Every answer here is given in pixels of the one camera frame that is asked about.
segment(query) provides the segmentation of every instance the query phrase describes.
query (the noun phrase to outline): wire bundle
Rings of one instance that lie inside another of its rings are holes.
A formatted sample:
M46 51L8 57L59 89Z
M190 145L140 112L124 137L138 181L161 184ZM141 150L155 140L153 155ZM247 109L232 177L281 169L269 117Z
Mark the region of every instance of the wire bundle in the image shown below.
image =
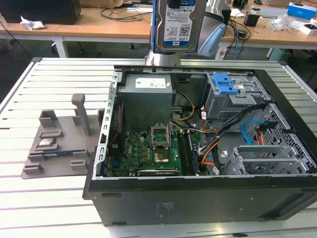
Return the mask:
M223 136L223 134L229 130L233 125L239 123L244 116L254 110L258 110L258 109L263 109L267 106L267 103L262 103L262 104L258 104L258 105L254 105L254 106L250 106L247 107L245 109L243 109L241 112L239 112L238 114L234 115L233 117L231 117L229 120L227 120L216 132L216 134L214 135L214 139L211 143L205 145L204 147L201 148L200 153L204 154L203 160L202 160L202 165L206 165L206 158L208 156L208 154L211 152L212 156L213 156L213 161L214 161L214 165L217 167L217 169L220 171L221 167L220 167L220 161L219 161L219 155L218 155L218 147L217 144L220 142L221 137Z
M229 46L229 49L227 50L226 54L224 55L224 58L229 54L229 55L234 55L234 59L237 60L239 58L240 54L243 52L243 50L245 48L244 47L244 43L251 37L251 32L246 26L240 24L239 22L236 22L235 20L229 19L229 22L230 23L228 23L228 26L232 27L233 32L234 32L234 38L233 38L233 41L232 41L231 45ZM245 37L239 36L237 24L242 26L242 27L244 27L248 31L248 34ZM234 47L235 53L232 54L229 51L231 50L231 48L232 48L234 43L236 43L235 47Z
M102 5L103 3L100 3L99 6L98 6L98 10L100 11L100 6ZM110 10L110 14L109 15L105 15L105 11L106 10ZM150 23L148 20L146 20L143 15L145 14L149 14L151 12L144 12L144 13L140 13L137 9L134 9L134 8L131 8L130 10L133 10L135 12L137 12L137 14L134 14L134 15L131 15L131 16L126 16L126 17L111 17L113 14L120 14L120 13L123 13L125 11L128 11L127 9L126 10L123 10L123 11L119 11L119 12L114 12L112 8L105 8L103 10L100 11L100 14L101 16L107 18L107 19L110 19L110 20L113 20L113 21L119 21L119 22L132 22L132 21L146 21L147 23Z

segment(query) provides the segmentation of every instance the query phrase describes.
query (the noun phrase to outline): yellow wire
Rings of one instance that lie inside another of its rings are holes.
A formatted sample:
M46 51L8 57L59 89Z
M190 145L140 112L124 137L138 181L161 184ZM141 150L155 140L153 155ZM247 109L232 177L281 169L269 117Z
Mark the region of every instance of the yellow wire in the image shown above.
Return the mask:
M181 91L176 91L177 93L180 93L181 95L183 95L189 102L190 104L192 105L192 112L190 113L190 115L188 117L185 117L185 118L180 118L180 119L171 119L170 121L183 121L183 120L187 120L189 118L191 118L194 113L195 113L195 106L193 104L193 102L189 99L189 97L187 97L184 93L182 93Z

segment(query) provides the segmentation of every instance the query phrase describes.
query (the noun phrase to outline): desk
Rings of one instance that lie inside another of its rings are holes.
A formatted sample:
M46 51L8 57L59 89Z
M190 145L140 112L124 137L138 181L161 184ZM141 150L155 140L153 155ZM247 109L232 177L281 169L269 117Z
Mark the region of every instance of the desk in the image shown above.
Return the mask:
M113 15L113 17L129 15L135 15L135 13L123 12L117 16ZM151 21L151 14L143 15L143 17L147 21ZM33 31L23 28L19 23L6 23L3 18L0 18L0 20L16 39L54 41L61 58L68 57L66 41L150 42L150 23L143 20L136 22L112 21L102 17L97 8L82 8L75 25L46 24L46 28ZM1 25L0 39L12 39Z
M251 5L259 7L251 1L244 11L249 10ZM244 17L235 18L235 21L243 24ZM300 50L317 50L317 37L307 36L303 32L295 29L291 31L273 31L269 26L270 20L259 18L256 27L247 27L251 32L251 37L245 42L245 47L256 47L256 48L282 48L282 49L300 49ZM228 26L222 41L219 44L219 49L217 51L216 60L222 60L227 48L231 45L234 39L234 32L232 27Z
M143 65L142 59L42 59L32 62L0 105L0 237L103 238L316 237L317 203L287 221L118 226L105 228L89 200L81 198L85 176L20 178L40 122L41 110L74 116L73 93L85 93L89 115L105 108L114 64ZM316 94L287 66L273 61L183 60L186 66L264 69L316 131Z
M118 17L132 15L131 12L123 12ZM144 15L150 21L150 14ZM243 24L243 18L235 18ZM51 40L56 42L58 54L61 58L68 57L66 41L91 41L91 42L126 42L126 43L149 43L150 24L145 21L116 22L102 17L97 8L82 8L80 17L75 25L47 24L40 30L26 30L18 23L5 23L7 29L16 39L25 40ZM317 37L307 36L302 32L278 31L273 32L267 26L268 20L259 19L256 27L249 27L252 32L250 39L244 44L245 47L259 48L285 48L317 50ZM12 39L0 26L0 39ZM234 39L231 27L219 44L216 59L222 60L227 47Z

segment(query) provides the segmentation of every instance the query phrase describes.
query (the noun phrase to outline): white box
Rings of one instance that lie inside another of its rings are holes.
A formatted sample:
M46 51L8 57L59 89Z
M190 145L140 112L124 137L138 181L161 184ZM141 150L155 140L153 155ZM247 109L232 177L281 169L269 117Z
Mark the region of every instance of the white box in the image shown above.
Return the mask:
M317 35L317 24L307 23L302 25L299 30L309 36Z

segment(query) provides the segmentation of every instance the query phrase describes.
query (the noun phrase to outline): hard drive label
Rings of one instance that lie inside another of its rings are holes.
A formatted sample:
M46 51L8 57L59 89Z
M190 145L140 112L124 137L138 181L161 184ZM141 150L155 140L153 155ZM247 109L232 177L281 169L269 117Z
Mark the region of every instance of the hard drive label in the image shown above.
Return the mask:
M169 46L184 46L190 40L195 0L181 0L180 8L166 7L164 42Z

